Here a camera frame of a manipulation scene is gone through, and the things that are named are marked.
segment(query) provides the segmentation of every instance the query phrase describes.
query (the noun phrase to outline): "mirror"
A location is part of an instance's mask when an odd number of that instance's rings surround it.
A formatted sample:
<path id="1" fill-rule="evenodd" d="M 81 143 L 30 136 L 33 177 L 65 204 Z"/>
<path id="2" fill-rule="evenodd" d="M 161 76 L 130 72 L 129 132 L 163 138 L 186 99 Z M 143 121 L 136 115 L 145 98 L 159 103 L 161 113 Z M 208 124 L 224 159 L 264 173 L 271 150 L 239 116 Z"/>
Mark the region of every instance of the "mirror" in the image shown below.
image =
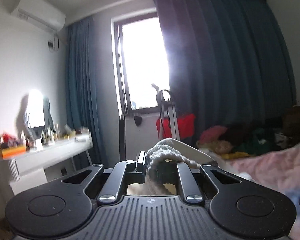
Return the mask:
<path id="1" fill-rule="evenodd" d="M 29 92 L 24 124 L 33 140 L 40 138 L 42 130 L 53 128 L 49 99 L 36 89 Z"/>

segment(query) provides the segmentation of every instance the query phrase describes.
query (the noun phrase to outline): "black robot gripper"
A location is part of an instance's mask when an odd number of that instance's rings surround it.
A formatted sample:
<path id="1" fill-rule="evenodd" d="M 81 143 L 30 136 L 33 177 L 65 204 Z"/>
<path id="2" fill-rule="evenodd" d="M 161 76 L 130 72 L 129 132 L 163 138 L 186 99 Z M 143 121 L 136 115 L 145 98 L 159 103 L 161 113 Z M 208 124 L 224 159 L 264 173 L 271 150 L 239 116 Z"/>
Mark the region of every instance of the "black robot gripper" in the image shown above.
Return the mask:
<path id="1" fill-rule="evenodd" d="M 153 175 L 176 195 L 129 196 L 143 184 L 146 154 L 94 164 L 21 192 L 6 206 L 14 240 L 288 239 L 296 208 L 285 195 L 218 168 L 162 162 Z"/>

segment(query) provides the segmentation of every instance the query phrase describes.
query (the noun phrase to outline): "curtain fold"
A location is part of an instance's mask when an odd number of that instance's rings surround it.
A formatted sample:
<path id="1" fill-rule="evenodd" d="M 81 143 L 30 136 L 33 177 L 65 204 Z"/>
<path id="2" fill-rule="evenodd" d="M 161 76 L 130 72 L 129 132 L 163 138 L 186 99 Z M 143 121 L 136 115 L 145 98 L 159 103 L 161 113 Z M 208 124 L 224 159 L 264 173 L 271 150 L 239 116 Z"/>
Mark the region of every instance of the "curtain fold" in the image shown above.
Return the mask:
<path id="1" fill-rule="evenodd" d="M 93 142 L 89 150 L 93 163 L 108 166 L 102 135 L 99 130 L 95 33 L 92 17 L 87 17 L 68 27 L 68 57 L 66 65 L 67 123 L 73 129 L 88 127 Z M 89 165 L 85 154 L 74 158 L 77 169 Z"/>
<path id="2" fill-rule="evenodd" d="M 266 0 L 154 0 L 179 113 L 195 138 L 213 125 L 264 121 L 296 103 L 290 57 Z"/>

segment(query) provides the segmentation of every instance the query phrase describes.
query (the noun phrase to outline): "red bag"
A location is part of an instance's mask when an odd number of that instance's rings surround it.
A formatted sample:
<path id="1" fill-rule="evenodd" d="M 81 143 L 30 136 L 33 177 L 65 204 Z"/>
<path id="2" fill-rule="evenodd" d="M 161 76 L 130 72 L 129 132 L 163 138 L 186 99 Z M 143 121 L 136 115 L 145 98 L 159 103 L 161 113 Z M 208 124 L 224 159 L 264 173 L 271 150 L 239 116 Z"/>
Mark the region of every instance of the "red bag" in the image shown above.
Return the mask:
<path id="1" fill-rule="evenodd" d="M 194 135 L 194 114 L 187 114 L 177 118 L 180 139 L 185 139 Z M 155 122 L 157 125 L 158 137 L 160 132 L 160 118 Z M 172 138 L 170 120 L 165 117 L 163 123 L 163 138 Z"/>

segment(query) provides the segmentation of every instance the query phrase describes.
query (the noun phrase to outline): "window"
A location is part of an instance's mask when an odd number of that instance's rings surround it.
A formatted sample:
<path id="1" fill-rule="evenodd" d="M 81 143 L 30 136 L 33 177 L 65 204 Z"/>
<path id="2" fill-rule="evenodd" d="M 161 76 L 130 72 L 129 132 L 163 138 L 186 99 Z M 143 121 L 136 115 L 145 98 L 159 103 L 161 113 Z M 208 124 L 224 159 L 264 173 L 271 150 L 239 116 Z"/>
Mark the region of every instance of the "window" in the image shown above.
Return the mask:
<path id="1" fill-rule="evenodd" d="M 167 55 L 157 13 L 115 23 L 115 49 L 122 111 L 159 112 L 156 90 L 169 89 Z"/>

